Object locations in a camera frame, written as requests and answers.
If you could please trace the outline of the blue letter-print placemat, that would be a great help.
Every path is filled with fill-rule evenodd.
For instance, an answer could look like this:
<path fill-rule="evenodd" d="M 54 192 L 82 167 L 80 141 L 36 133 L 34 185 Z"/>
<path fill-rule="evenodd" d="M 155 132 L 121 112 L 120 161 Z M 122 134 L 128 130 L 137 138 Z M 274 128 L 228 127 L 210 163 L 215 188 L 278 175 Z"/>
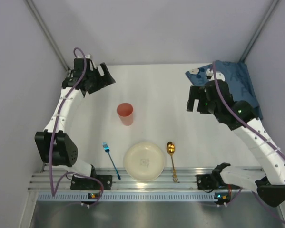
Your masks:
<path fill-rule="evenodd" d="M 260 119 L 263 119 L 259 102 L 256 98 L 247 66 L 243 62 L 215 61 L 216 77 L 228 83 L 229 91 L 235 101 L 247 101 Z M 213 81 L 212 64 L 191 69 L 185 72 L 194 86 L 204 86 Z"/>

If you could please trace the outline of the red plastic cup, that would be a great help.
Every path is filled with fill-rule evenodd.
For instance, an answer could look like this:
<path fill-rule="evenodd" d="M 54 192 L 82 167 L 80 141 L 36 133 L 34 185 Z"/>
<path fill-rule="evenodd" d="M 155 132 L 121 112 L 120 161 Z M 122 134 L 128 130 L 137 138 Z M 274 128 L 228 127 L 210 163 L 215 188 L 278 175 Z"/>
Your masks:
<path fill-rule="evenodd" d="M 129 103 L 121 103 L 117 107 L 117 114 L 125 126 L 133 123 L 133 106 Z"/>

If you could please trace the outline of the gold ornate spoon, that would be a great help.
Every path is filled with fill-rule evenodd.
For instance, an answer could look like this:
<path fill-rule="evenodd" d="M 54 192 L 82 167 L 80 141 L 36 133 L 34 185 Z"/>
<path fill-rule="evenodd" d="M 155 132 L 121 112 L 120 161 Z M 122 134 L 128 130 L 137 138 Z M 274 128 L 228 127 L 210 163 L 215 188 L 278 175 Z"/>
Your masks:
<path fill-rule="evenodd" d="M 172 162 L 172 174 L 173 174 L 173 182 L 178 183 L 178 177 L 177 177 L 177 172 L 174 166 L 174 160 L 173 160 L 173 155 L 175 153 L 175 146 L 172 142 L 167 143 L 167 153 L 171 157 L 171 162 Z"/>

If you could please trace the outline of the cream round plate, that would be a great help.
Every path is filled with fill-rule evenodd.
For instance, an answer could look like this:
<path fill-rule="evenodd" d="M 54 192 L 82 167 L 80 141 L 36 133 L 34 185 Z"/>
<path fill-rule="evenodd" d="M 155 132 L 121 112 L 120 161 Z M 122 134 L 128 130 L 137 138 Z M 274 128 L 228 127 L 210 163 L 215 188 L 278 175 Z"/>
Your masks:
<path fill-rule="evenodd" d="M 157 179 L 165 166 L 162 150 L 151 142 L 132 146 L 124 155 L 123 165 L 131 178 L 139 182 Z"/>

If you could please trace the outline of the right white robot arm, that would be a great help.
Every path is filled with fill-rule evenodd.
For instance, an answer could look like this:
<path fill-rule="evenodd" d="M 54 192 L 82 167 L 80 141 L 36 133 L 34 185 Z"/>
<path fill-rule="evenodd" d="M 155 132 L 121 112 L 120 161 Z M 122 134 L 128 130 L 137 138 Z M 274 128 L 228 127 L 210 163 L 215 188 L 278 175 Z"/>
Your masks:
<path fill-rule="evenodd" d="M 235 185 L 256 193 L 268 206 L 277 207 L 285 201 L 285 156 L 266 133 L 261 120 L 245 100 L 234 101 L 227 82 L 209 81 L 204 86 L 192 85 L 187 111 L 212 114 L 225 124 L 250 150 L 263 173 L 237 168 L 229 163 L 216 166 L 210 174 L 210 184 L 199 184 L 199 189 L 217 189 Z"/>

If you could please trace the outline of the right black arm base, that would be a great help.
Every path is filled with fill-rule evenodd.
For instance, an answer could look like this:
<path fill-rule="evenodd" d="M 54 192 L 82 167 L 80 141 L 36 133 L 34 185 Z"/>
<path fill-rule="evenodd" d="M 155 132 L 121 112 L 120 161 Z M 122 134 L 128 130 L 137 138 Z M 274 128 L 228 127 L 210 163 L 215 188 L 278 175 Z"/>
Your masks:
<path fill-rule="evenodd" d="M 227 184 L 223 183 L 220 177 L 215 177 L 212 174 L 199 174 L 196 176 L 197 188 L 207 193 L 211 193 L 214 190 L 228 188 Z"/>

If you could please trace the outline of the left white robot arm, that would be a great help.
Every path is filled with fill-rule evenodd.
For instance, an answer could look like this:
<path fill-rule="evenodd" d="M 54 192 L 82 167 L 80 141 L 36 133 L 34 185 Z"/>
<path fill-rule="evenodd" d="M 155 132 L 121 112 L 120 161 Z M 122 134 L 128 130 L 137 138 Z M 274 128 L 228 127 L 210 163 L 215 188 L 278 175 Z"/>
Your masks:
<path fill-rule="evenodd" d="M 95 177 L 95 168 L 78 158 L 79 151 L 69 131 L 80 103 L 86 95 L 115 83 L 105 63 L 94 66 L 90 56 L 74 59 L 74 69 L 62 82 L 57 107 L 43 131 L 36 132 L 35 142 L 41 160 L 68 172 Z"/>

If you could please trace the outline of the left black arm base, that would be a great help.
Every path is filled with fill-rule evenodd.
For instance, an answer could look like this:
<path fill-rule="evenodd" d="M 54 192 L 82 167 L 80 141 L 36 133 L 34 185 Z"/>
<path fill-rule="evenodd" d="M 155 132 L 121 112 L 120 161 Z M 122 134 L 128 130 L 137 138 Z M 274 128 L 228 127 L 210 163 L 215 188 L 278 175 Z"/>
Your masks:
<path fill-rule="evenodd" d="M 71 190 L 111 190 L 112 175 L 97 175 L 96 179 L 103 184 L 103 188 L 101 188 L 101 185 L 95 180 L 73 176 L 70 189 Z"/>

